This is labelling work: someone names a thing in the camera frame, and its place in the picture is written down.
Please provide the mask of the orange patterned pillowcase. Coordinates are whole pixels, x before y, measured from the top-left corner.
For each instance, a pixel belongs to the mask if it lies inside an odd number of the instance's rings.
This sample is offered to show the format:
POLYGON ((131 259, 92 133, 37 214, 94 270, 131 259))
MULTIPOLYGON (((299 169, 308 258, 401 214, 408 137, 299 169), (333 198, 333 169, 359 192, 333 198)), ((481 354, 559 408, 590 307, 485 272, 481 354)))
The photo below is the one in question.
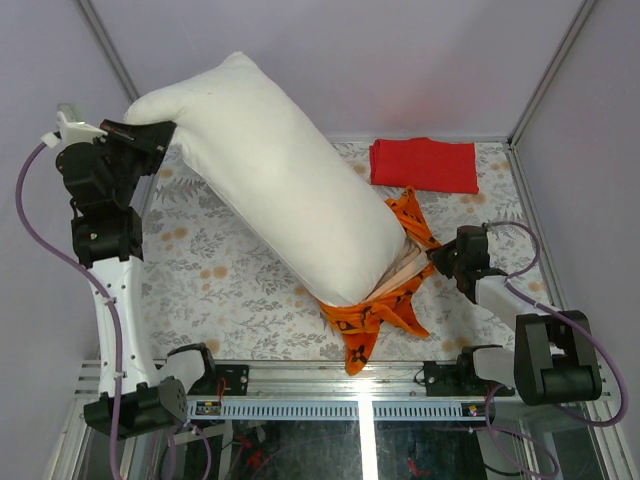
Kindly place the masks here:
POLYGON ((427 251, 440 243, 424 218, 413 188, 407 187, 399 198, 389 198, 386 203, 407 234, 396 264, 363 302, 350 307, 320 305, 329 326, 341 334, 345 371, 351 376, 362 371, 370 360, 384 323, 418 338, 430 336, 416 317, 412 298, 435 273, 427 251))

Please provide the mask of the white pillow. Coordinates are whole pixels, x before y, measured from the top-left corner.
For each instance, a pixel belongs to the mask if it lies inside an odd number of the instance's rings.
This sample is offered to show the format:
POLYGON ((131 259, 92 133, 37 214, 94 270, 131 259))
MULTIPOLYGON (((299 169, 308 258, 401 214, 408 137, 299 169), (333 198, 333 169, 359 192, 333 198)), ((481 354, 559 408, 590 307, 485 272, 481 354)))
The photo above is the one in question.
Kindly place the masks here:
POLYGON ((144 95, 125 120, 173 122, 184 162, 325 304, 365 300, 404 246, 376 191, 241 52, 144 95))

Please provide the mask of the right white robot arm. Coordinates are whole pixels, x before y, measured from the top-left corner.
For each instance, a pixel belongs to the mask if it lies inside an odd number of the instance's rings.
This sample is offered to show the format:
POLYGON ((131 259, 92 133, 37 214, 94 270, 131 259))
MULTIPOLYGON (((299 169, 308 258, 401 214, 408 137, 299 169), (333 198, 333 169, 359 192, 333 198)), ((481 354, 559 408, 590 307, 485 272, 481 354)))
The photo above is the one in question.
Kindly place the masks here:
POLYGON ((512 276, 491 265, 487 224, 462 226, 454 240, 428 251, 436 270, 456 281, 471 303, 491 312, 515 334, 514 349, 468 346, 457 358, 456 382, 478 394, 491 382, 517 392, 530 406, 597 400, 602 379, 595 347, 583 330, 589 321, 579 310, 558 311, 514 292, 512 276))

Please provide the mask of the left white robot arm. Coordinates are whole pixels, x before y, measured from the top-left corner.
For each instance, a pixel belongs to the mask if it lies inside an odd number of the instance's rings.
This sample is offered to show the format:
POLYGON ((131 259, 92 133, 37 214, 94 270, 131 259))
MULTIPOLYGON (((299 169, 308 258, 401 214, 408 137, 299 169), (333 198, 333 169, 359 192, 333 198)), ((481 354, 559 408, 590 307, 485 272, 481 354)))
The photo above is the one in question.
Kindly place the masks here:
POLYGON ((142 219, 132 205, 141 178, 155 175, 172 141, 171 121, 94 127, 58 112, 63 150, 56 158, 71 195, 73 250, 93 289, 101 370, 88 426, 118 440, 182 425, 187 394, 219 381, 208 348, 180 347, 157 366, 141 312, 142 219))

